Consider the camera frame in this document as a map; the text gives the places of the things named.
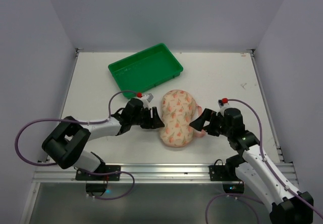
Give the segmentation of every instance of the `green plastic tray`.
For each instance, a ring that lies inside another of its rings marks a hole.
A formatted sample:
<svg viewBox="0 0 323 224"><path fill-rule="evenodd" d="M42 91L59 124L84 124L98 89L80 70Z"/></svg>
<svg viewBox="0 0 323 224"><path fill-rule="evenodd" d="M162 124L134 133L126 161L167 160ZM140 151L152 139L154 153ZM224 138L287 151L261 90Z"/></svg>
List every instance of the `green plastic tray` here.
<svg viewBox="0 0 323 224"><path fill-rule="evenodd" d="M108 66L121 90L145 92L173 79L183 71L165 44L161 43ZM133 93L123 93L126 98Z"/></svg>

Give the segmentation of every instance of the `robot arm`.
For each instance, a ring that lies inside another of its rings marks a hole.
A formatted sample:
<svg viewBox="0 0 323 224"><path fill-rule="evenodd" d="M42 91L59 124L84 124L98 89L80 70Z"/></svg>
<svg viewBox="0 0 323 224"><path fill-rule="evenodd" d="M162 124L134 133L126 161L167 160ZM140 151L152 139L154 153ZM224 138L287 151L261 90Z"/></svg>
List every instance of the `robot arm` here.
<svg viewBox="0 0 323 224"><path fill-rule="evenodd" d="M151 94L132 98L124 108L105 120L77 121L73 117L66 117L72 122L58 124L43 142L42 149L62 169L74 166L89 172L105 173L104 161L95 153L84 151L85 144L104 136L119 136L128 132L133 125L144 129L164 127L156 107L149 108L151 100ZM81 126L77 122L88 124Z"/></svg>
<svg viewBox="0 0 323 224"><path fill-rule="evenodd" d="M226 160L226 170L244 181L266 206L273 224L308 224L313 222L313 211L289 190L313 205L308 192L301 193L278 170L266 152L262 158L259 140L245 129L241 112L231 108L227 99L219 100L220 111L205 109L203 114L190 126L209 135L224 135L238 155ZM277 176L286 183L282 185Z"/></svg>

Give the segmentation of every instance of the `purple cable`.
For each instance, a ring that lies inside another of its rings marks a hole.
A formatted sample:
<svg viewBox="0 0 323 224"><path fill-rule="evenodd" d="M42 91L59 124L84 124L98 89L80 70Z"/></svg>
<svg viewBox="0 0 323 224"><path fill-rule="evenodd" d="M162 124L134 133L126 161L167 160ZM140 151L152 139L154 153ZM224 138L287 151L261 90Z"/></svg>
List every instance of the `purple cable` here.
<svg viewBox="0 0 323 224"><path fill-rule="evenodd" d="M93 172L90 172L90 171L87 171L87 170L81 170L89 175L94 175L94 176L108 176L108 175L114 175L114 174L127 174L129 175L131 178L132 178L132 185L131 187L129 188L129 190L125 193L123 193L122 195L119 195L117 197L111 197L111 198L104 198L104 197L100 197L100 196L94 196L95 199L98 199L98 200L116 200L116 199L120 199L126 195L128 195L133 187L135 186L135 178L133 177L133 175L129 172L125 172L125 171L115 171L115 172L112 172L112 173L93 173Z"/></svg>
<svg viewBox="0 0 323 224"><path fill-rule="evenodd" d="M245 196L245 195L242 195L242 194L231 194L231 193L227 194L227 193L224 193L224 194L217 195L217 196L213 197L213 198L208 202L208 204L207 204L207 206L206 206L206 209L205 209L205 222L206 222L206 224L208 224L207 213L208 213L208 209L210 208L210 205L212 204L212 202L213 202L215 199L217 199L217 198L219 198L219 197L222 197L222 196L243 197L243 198L246 198L246 199L249 199L249 200L253 200L253 201L256 201L256 202L258 202L258 203L261 203L261 204L262 204L262 202L258 201L257 199L255 199L255 198L253 198L253 197ZM254 208L253 208L249 203L247 203L247 202L245 202L245 201L243 201L243 200L240 200L240 199L238 199L238 200L239 200L239 201L241 201L241 202L243 202L243 203L245 203L247 206L249 206L249 208L253 211L253 213L255 214L255 216L256 216L256 218L257 218L257 223L258 223L258 224L260 224L259 216L258 216L258 214L257 214L256 210L255 210L255 209L254 209Z"/></svg>
<svg viewBox="0 0 323 224"><path fill-rule="evenodd" d="M17 136L16 136L16 139L15 139L15 151L16 151L16 154L18 155L18 157L20 157L21 160L23 160L24 162L30 164L30 165L34 165L34 166L53 166L53 165L56 165L57 163L53 162L53 163L38 163L38 162L32 162L32 161L29 161L28 159L26 159L20 152L19 150L19 146L18 146L18 143L19 143L19 138L21 136L21 134L23 133L23 131L35 124L35 123L39 123L39 122L66 122L66 123L77 123L77 124L82 124L82 125L87 125L87 124L90 124L90 125L95 125L95 124L102 124L102 123L105 123L107 122L107 119L103 120L103 121L98 121L98 122L79 122L79 121L73 121L73 120L64 120L64 119L55 119L55 118L45 118L45 119L38 119L38 120L34 120L32 122L29 122L27 123L26 125L24 125L18 132Z"/></svg>
<svg viewBox="0 0 323 224"><path fill-rule="evenodd" d="M244 200L241 200L241 199L237 199L239 200L240 202L244 203L245 205L249 206L249 208L252 210L252 212L254 213L254 215L256 216L256 219L257 219L257 224L260 224L260 218L259 218L259 215L257 214L257 211L253 208L252 205L250 205L248 202L244 201Z"/></svg>
<svg viewBox="0 0 323 224"><path fill-rule="evenodd" d="M246 102L243 102L239 99L228 99L228 101L236 101L239 102L241 104L244 104L246 107L248 107L256 116L257 120L258 120L258 124L259 124L259 130L260 130L260 135L259 135L259 141L260 141L260 154L262 158L265 158L264 152L263 152L263 144L262 144L262 124L260 121L260 118L257 114L257 112ZM276 172L274 171L274 169L270 166L270 164L267 161L264 161L264 163L266 164L266 166L268 167L268 169L272 172L272 174L275 176L275 178L278 180L279 183L281 183L284 188L286 188L286 184L284 181L282 181L279 176L276 174ZM323 219L323 214L321 214L319 212L318 209L316 209L314 206L312 206L310 203L308 203L307 201L305 201L302 197L300 197L297 193L295 193L294 191L292 191L291 189L287 189L288 192L290 192L291 194L293 194L297 199L299 199L300 201L302 201L305 205L307 205L310 209L312 209L321 219Z"/></svg>
<svg viewBox="0 0 323 224"><path fill-rule="evenodd" d="M136 91L133 91L133 90L123 90L123 91L119 91L118 93L115 93L111 99L109 100L109 104L107 106L107 109L109 111L109 119L111 118L111 102L113 100L114 97L116 97L118 94L122 94L122 93L126 93L126 92L130 92L130 93L134 93L135 95L137 94Z"/></svg>
<svg viewBox="0 0 323 224"><path fill-rule="evenodd" d="M23 160L25 163L28 163L30 165L34 165L34 166L53 166L53 165L57 165L57 163L53 162L53 163L38 163L38 162L32 162L28 159L26 159L20 152L19 150L19 138L21 136L21 134L23 133L23 131L35 124L35 123L39 123L39 122L66 122L66 123L75 123L75 124L81 124L81 125L96 125L96 124L103 124L103 123L106 123L110 118L111 118L111 102L113 100L114 97L116 97L118 94L121 94L121 93L125 93L125 92L131 92L131 93L134 93L134 94L137 94L137 92L135 91L132 91L132 90L123 90L123 91L120 91L116 94L114 94L111 99L109 100L109 106L108 106L108 110L109 110L109 117L103 121L98 121L98 122L80 122L80 121L73 121L73 120L65 120L65 119L55 119L55 118L45 118L45 119L38 119L38 120L34 120L34 121L31 121L29 123L27 123L26 125L24 125L18 132L17 136L16 136L16 139L15 139L15 151L16 151L16 154L18 155L18 157Z"/></svg>

